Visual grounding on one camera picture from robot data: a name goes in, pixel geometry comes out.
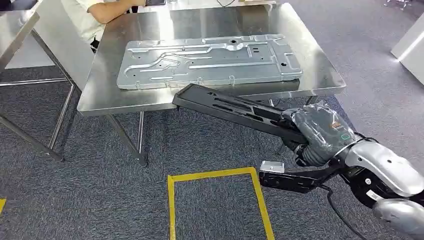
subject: person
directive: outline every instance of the person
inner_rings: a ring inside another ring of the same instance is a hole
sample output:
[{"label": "person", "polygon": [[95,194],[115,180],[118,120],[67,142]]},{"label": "person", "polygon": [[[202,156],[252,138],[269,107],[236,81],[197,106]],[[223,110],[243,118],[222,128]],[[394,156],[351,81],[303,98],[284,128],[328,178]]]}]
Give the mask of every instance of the person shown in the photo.
[{"label": "person", "polygon": [[61,0],[65,12],[81,38],[95,53],[102,39],[105,24],[129,9],[144,7],[146,0]]}]

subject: plastic wrap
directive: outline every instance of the plastic wrap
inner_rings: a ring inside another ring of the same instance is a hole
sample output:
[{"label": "plastic wrap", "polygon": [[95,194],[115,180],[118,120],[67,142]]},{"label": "plastic wrap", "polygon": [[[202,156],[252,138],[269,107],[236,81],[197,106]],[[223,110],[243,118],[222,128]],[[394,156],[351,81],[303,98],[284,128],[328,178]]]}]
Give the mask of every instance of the plastic wrap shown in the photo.
[{"label": "plastic wrap", "polygon": [[322,101],[293,111],[291,119],[309,142],[302,155],[310,166],[326,164],[342,149],[355,142],[354,131],[336,111]]}]

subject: yellow floor marking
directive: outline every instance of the yellow floor marking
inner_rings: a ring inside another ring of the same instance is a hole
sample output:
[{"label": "yellow floor marking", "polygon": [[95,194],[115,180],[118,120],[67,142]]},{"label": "yellow floor marking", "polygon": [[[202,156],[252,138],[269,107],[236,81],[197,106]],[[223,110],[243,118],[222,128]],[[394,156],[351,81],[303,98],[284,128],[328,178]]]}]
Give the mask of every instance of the yellow floor marking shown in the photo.
[{"label": "yellow floor marking", "polygon": [[2,213],[2,210],[5,204],[6,204],[6,199],[0,199],[0,214]]},{"label": "yellow floor marking", "polygon": [[264,196],[262,195],[261,185],[258,175],[254,167],[243,167],[235,169],[227,169],[220,171],[200,172],[184,175],[170,176],[168,175],[168,202],[169,202],[169,239],[176,240],[175,232],[175,191],[174,183],[191,181],[206,178],[216,178],[240,174],[250,174],[253,182],[254,192],[256,193],[257,203],[259,205],[260,215],[262,217],[263,226],[265,228],[266,239],[275,240],[273,228],[271,227],[270,217],[268,216],[267,206],[265,205]]}]

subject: metal table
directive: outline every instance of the metal table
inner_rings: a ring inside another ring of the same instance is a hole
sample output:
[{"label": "metal table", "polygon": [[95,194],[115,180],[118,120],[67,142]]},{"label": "metal table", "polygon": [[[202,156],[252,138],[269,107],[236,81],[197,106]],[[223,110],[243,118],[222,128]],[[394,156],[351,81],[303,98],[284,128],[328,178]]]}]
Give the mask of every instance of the metal table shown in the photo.
[{"label": "metal table", "polygon": [[[78,103],[83,116],[105,115],[142,164],[144,111],[172,109],[181,88],[121,90],[117,87],[124,51],[129,41],[283,34],[303,70],[300,79],[285,82],[221,85],[220,91],[252,100],[333,95],[346,84],[302,20],[288,3],[158,11],[122,15],[104,31],[88,80]],[[128,138],[113,114],[140,112],[138,143]]]},{"label": "metal table", "polygon": [[21,86],[30,84],[49,84],[57,82],[69,82],[70,89],[66,97],[65,103],[63,104],[62,110],[59,114],[56,126],[54,128],[52,137],[48,146],[43,145],[41,142],[27,134],[24,130],[19,128],[13,122],[8,120],[5,116],[0,114],[0,123],[11,129],[13,132],[18,134],[20,137],[30,142],[35,148],[45,152],[52,156],[55,160],[61,161],[63,158],[53,151],[56,143],[56,139],[61,129],[66,111],[71,101],[72,94],[75,89],[78,89],[70,75],[66,72],[64,67],[60,64],[55,55],[50,51],[46,43],[41,39],[38,33],[34,30],[34,26],[40,19],[39,15],[34,10],[22,10],[22,11],[4,11],[0,12],[0,73],[8,65],[15,52],[22,46],[24,39],[28,34],[32,34],[37,43],[50,57],[53,63],[60,69],[64,77],[61,78],[49,78],[49,79],[37,79],[37,80],[21,80],[2,82],[0,81],[0,87],[7,86]]}]

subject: person's arm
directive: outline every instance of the person's arm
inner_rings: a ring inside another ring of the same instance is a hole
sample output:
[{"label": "person's arm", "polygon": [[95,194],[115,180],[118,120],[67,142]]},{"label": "person's arm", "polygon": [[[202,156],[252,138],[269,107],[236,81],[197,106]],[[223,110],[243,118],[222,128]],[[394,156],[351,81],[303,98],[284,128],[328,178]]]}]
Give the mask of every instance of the person's arm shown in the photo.
[{"label": "person's arm", "polygon": [[124,14],[131,6],[146,5],[146,0],[119,0],[96,3],[88,8],[88,12],[101,24],[107,24]]}]

